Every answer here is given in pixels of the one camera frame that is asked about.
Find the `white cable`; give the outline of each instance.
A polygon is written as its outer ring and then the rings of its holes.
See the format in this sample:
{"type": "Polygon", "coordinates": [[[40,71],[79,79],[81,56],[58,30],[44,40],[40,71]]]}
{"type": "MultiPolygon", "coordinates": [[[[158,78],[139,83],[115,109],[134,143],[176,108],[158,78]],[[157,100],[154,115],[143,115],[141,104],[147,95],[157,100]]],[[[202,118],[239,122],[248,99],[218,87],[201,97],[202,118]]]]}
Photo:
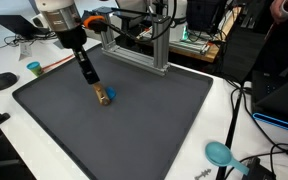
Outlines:
{"type": "Polygon", "coordinates": [[[288,2],[288,0],[284,0],[281,5],[281,13],[282,13],[282,17],[288,18],[288,11],[284,9],[284,5],[286,2],[288,2]]]}

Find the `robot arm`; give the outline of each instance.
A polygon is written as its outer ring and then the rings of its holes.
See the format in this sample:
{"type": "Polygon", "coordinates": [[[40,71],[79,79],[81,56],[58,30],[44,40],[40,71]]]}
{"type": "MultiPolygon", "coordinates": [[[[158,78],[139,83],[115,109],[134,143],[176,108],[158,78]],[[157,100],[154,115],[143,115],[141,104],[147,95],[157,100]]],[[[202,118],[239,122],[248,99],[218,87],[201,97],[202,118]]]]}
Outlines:
{"type": "Polygon", "coordinates": [[[93,86],[100,104],[108,105],[110,100],[105,89],[99,83],[100,79],[83,49],[87,37],[82,29],[82,20],[74,0],[36,0],[35,2],[63,47],[73,50],[82,73],[87,82],[93,86]]]}

